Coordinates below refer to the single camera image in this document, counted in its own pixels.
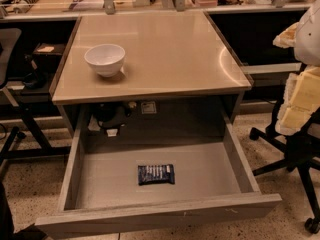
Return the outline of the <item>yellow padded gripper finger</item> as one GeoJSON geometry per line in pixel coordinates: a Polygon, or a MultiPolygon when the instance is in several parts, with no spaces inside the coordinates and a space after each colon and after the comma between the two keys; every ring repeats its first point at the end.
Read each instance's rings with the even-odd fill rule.
{"type": "Polygon", "coordinates": [[[298,23],[294,23],[284,31],[282,31],[279,35],[277,35],[273,44],[280,48],[292,48],[296,45],[296,30],[298,23]]]}
{"type": "Polygon", "coordinates": [[[291,136],[299,132],[320,107],[320,67],[307,66],[300,74],[290,73],[283,98],[275,130],[291,136]]]}

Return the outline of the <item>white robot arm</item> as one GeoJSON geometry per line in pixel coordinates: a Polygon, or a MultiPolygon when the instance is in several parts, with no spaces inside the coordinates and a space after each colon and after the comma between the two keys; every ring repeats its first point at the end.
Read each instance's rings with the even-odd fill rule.
{"type": "Polygon", "coordinates": [[[294,56],[306,68],[301,73],[290,73],[276,113],[275,131],[293,135],[320,107],[320,8],[312,5],[301,17],[277,35],[273,44],[294,48],[294,56]]]}

